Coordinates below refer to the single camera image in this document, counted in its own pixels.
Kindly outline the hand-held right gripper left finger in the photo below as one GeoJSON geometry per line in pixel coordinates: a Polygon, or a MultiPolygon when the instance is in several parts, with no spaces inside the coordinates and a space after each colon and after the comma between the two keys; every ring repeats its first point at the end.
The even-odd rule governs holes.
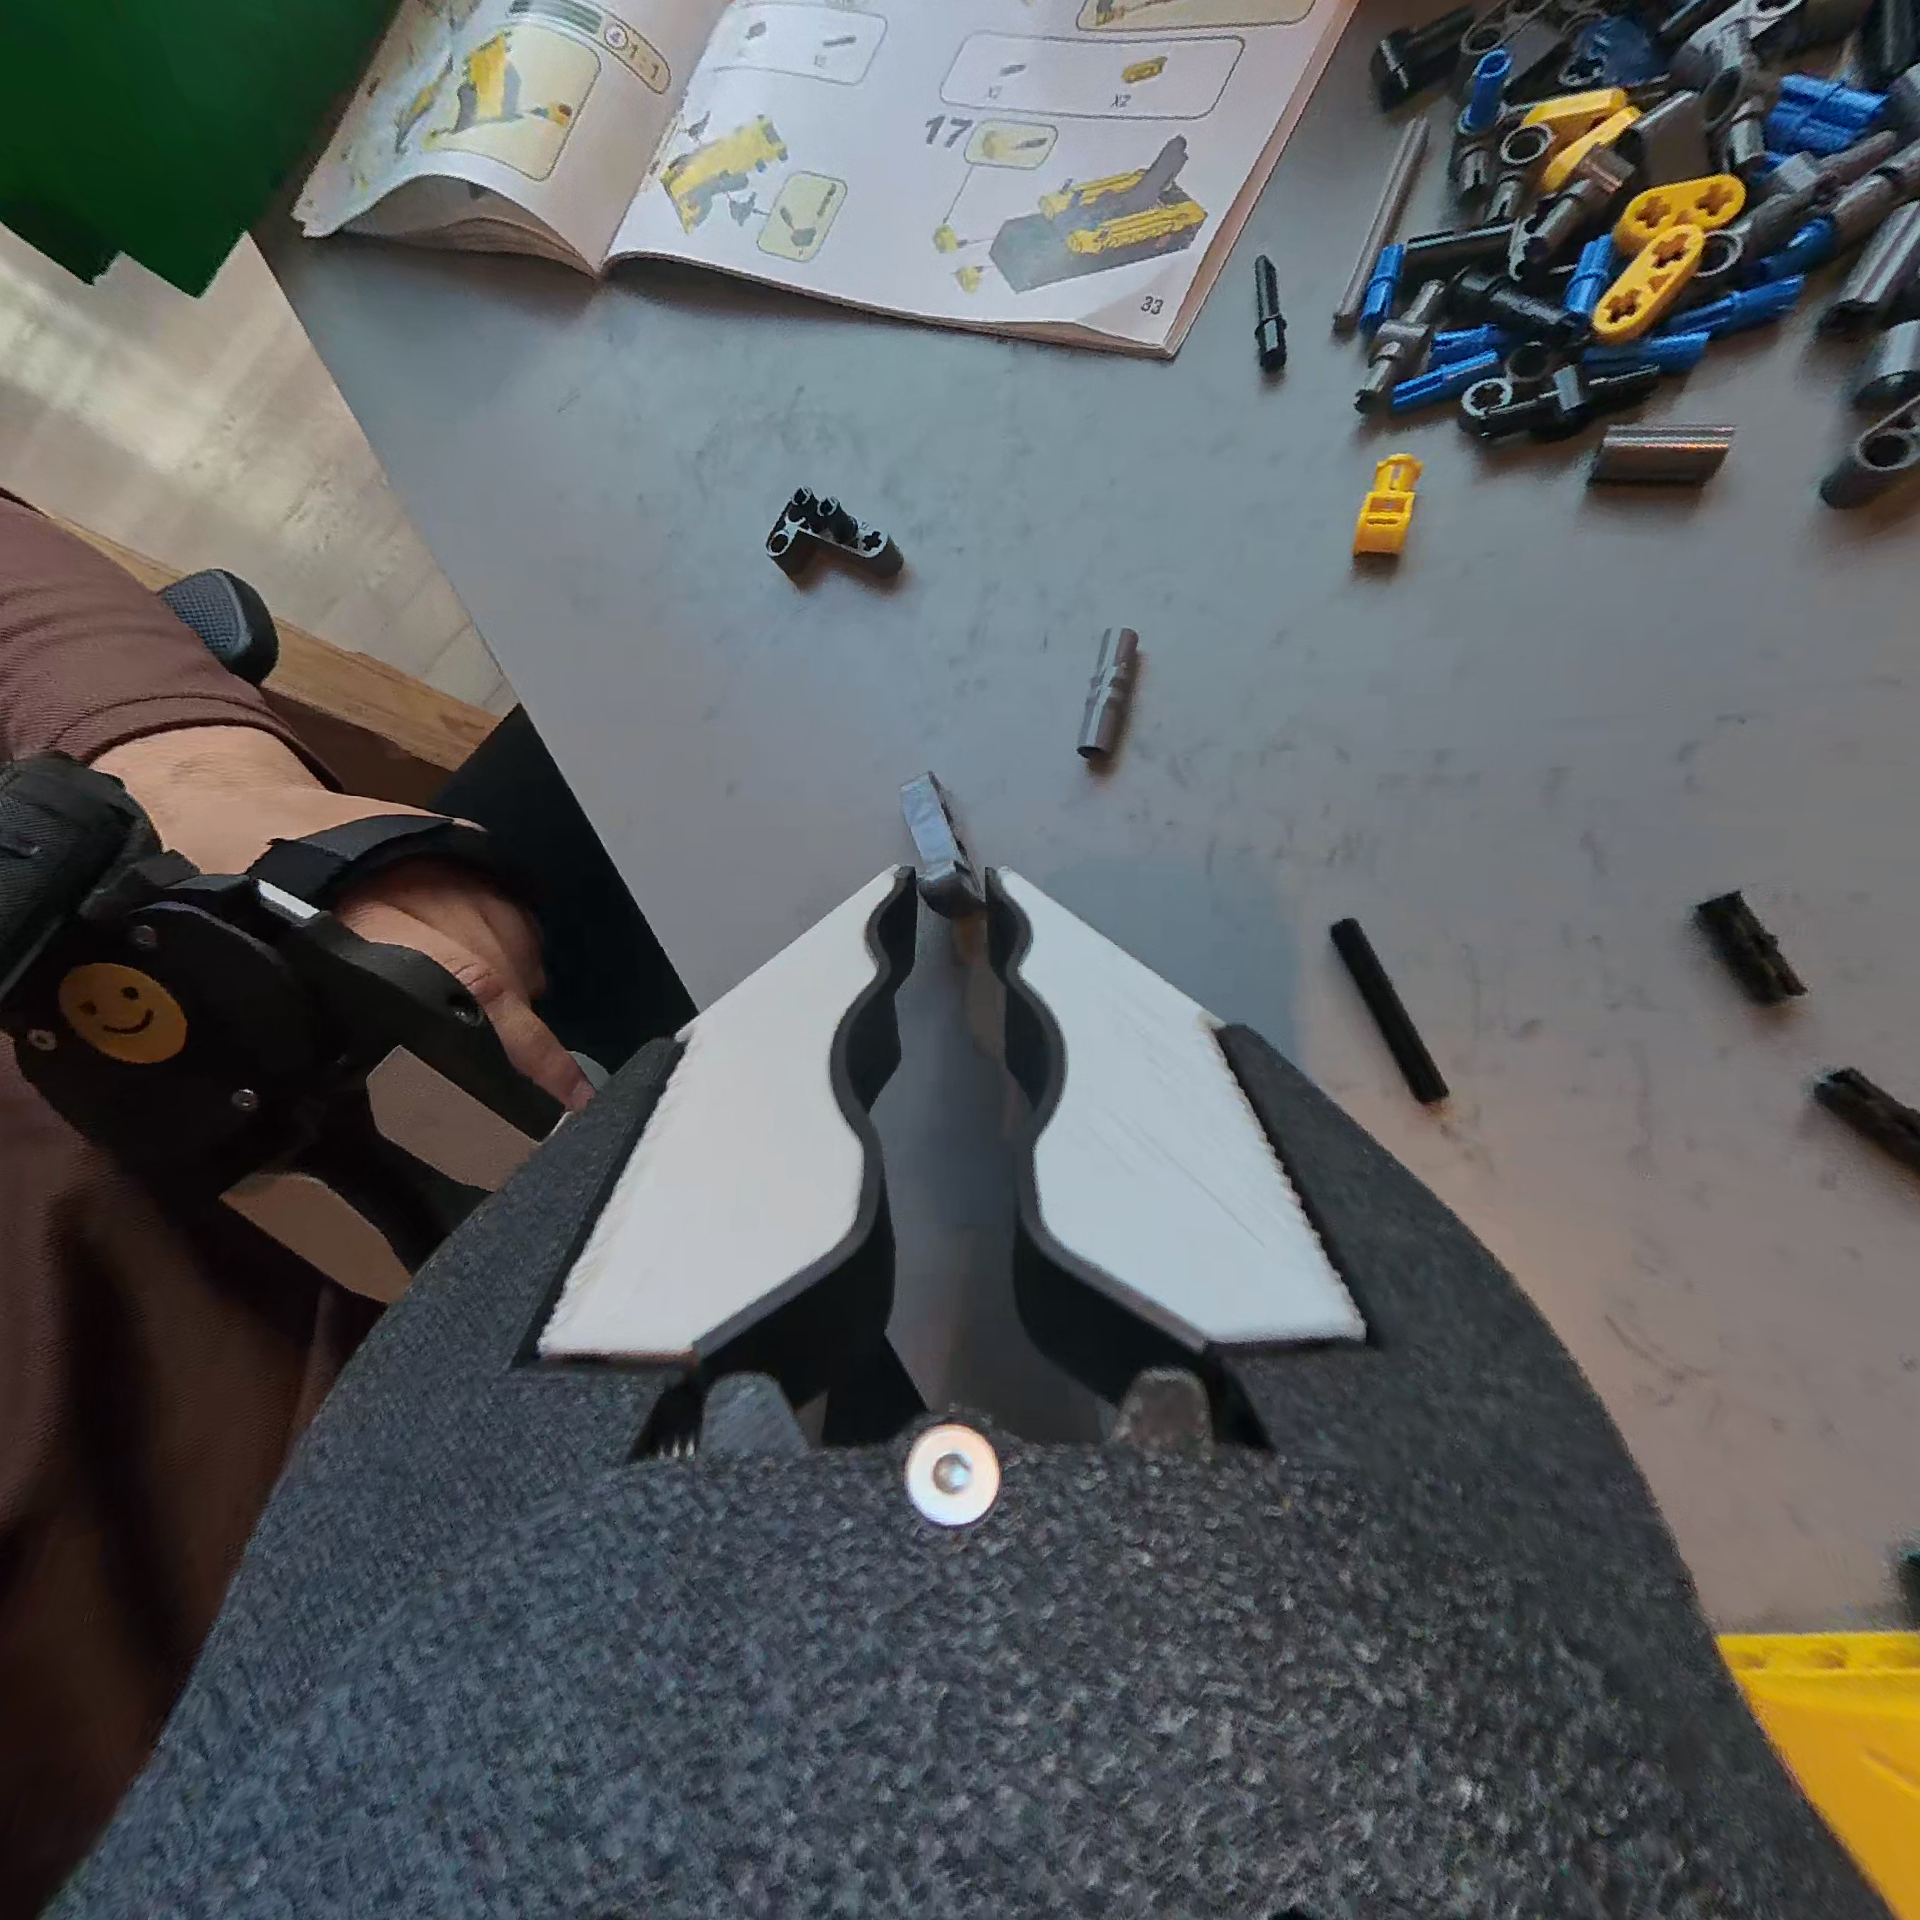
{"type": "Polygon", "coordinates": [[[896,1297],[873,1102],[920,909],[883,871],[682,1029],[539,1361],[766,1374],[798,1407],[873,1367],[896,1297]]]}

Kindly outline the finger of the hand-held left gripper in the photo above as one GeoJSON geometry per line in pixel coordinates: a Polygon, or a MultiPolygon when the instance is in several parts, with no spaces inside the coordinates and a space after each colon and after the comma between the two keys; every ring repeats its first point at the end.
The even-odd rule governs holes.
{"type": "Polygon", "coordinates": [[[523,1134],[403,1048],[368,1074],[368,1106],[394,1149],[486,1194],[498,1191],[544,1139],[523,1134]]]}
{"type": "Polygon", "coordinates": [[[225,1191],[225,1208],[325,1281],[374,1303],[395,1305],[415,1282],[382,1232],[312,1173],[254,1173],[225,1191]]]}

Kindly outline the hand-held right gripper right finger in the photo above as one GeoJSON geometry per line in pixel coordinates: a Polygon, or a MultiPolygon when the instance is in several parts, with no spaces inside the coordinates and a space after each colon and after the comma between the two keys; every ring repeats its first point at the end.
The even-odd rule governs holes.
{"type": "Polygon", "coordinates": [[[1232,1032],[1014,870],[989,871],[1003,1062],[1026,1101],[1015,1303],[1107,1405],[1155,1369],[1358,1349],[1365,1318],[1242,1083],[1232,1032]]]}

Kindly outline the grey L-shaped beam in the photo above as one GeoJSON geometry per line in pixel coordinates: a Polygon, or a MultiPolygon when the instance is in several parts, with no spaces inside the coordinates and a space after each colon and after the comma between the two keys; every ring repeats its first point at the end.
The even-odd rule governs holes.
{"type": "Polygon", "coordinates": [[[925,906],[949,922],[983,912],[989,897],[981,870],[942,781],[925,774],[904,783],[902,813],[918,853],[918,886],[925,906]]]}
{"type": "Polygon", "coordinates": [[[824,527],[809,530],[808,527],[786,519],[785,507],[786,504],[763,543],[763,552],[789,579],[798,582],[798,577],[802,577],[802,571],[824,557],[834,557],[837,560],[866,571],[877,582],[891,582],[904,570],[904,557],[896,543],[878,527],[862,521],[866,534],[862,547],[841,547],[825,538],[824,527]]]}

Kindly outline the grey desk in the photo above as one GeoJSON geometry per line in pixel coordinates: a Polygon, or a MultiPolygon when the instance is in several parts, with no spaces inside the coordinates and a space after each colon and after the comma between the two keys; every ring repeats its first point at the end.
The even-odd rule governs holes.
{"type": "Polygon", "coordinates": [[[1883,1915],[1745,1706],[1610,1408],[1536,1307],[1642,1257],[1784,1289],[1822,1218],[1688,929],[1733,857],[1843,1014],[1915,1038],[1911,536],[1802,559],[1784,502],[1573,505],[1437,450],[1357,571],[1330,287],[1338,56],[1169,362],[912,328],[712,270],[258,237],[395,494],[701,1011],[918,853],[934,774],[1014,870],[1207,1007],[1357,1298],[1118,1405],[1026,1333],[1026,1101],[991,901],[920,901],[871,1106],[896,1297],[871,1369],[539,1361],[678,1062],[649,1042],[371,1338],[258,1536],[368,1616],[198,1830],[221,1915],[1883,1915]],[[1256,258],[1288,367],[1257,369],[1256,258]],[[763,543],[795,490],[891,582],[763,543]],[[1107,763],[1107,630],[1142,639],[1107,763]],[[1409,1093],[1357,920],[1450,1083],[1409,1093]]]}

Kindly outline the person's left hand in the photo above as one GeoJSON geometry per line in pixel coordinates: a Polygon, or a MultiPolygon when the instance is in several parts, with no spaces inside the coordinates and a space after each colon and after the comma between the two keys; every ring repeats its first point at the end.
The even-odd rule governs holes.
{"type": "Polygon", "coordinates": [[[537,926],[491,882],[443,863],[405,863],[344,895],[331,912],[359,938],[424,954],[487,1016],[513,1069],[565,1110],[592,1086],[537,1014],[544,960],[537,926]]]}

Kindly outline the black axle rod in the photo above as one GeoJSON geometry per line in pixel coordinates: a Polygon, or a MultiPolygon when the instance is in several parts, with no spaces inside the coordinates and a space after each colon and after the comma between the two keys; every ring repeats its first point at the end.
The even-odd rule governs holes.
{"type": "Polygon", "coordinates": [[[1339,920],[1328,929],[1328,938],[1409,1093],[1424,1106],[1450,1102],[1450,1081],[1362,926],[1339,920]]]}

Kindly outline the grey sleeve connector tube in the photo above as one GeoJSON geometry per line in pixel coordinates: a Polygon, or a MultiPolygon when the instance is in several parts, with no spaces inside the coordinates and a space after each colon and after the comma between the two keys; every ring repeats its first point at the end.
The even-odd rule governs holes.
{"type": "Polygon", "coordinates": [[[1134,630],[1107,630],[1095,655],[1083,719],[1074,751],[1087,763],[1107,763],[1122,743],[1136,703],[1142,639],[1134,630]]]}

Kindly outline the yellow connector piece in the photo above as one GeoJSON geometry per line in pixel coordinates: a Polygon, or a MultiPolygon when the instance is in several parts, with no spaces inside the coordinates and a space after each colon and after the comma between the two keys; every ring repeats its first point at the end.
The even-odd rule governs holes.
{"type": "Polygon", "coordinates": [[[1397,560],[1409,543],[1424,462],[1411,453],[1389,453],[1374,470],[1353,527],[1357,560],[1397,560]]]}

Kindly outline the yellow curved panel assembly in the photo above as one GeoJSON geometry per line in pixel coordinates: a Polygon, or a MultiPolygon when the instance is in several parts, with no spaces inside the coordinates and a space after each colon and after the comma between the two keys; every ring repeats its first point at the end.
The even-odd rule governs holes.
{"type": "Polygon", "coordinates": [[[1918,1634],[1722,1634],[1720,1655],[1889,1910],[1918,1915],[1918,1634]]]}

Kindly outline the green storage box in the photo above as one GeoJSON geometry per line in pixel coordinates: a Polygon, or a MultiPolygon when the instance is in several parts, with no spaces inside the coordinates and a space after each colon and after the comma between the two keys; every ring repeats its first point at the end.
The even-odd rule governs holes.
{"type": "Polygon", "coordinates": [[[6,3],[2,226],[82,282],[199,297],[365,77],[395,3],[6,3]]]}

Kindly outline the light grey ribbed axle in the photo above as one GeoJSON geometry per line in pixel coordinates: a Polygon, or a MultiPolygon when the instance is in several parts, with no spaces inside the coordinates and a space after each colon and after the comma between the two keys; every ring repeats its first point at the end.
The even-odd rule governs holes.
{"type": "Polygon", "coordinates": [[[1362,237],[1349,285],[1336,304],[1333,335],[1338,338],[1352,338],[1360,328],[1360,312],[1365,310],[1382,251],[1397,239],[1402,215],[1409,207],[1413,187],[1419,181],[1426,149],[1430,125],[1424,117],[1416,117],[1407,125],[1394,159],[1389,166],[1374,217],[1362,237]]]}

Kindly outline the white building instruction booklet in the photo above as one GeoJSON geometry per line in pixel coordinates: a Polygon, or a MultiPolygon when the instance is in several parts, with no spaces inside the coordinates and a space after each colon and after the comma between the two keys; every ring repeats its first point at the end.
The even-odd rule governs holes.
{"type": "Polygon", "coordinates": [[[1345,3],[401,6],[309,239],[666,262],[1173,358],[1345,3]]]}

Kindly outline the pile of mixed small pieces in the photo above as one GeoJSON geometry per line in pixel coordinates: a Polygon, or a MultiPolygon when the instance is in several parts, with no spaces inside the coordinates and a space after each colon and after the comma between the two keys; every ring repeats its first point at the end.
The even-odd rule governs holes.
{"type": "Polygon", "coordinates": [[[1864,350],[1819,502],[1915,490],[1915,61],[1896,3],[1453,6],[1382,38],[1376,102],[1430,149],[1345,338],[1360,422],[1640,426],[1814,297],[1815,346],[1864,350]]]}

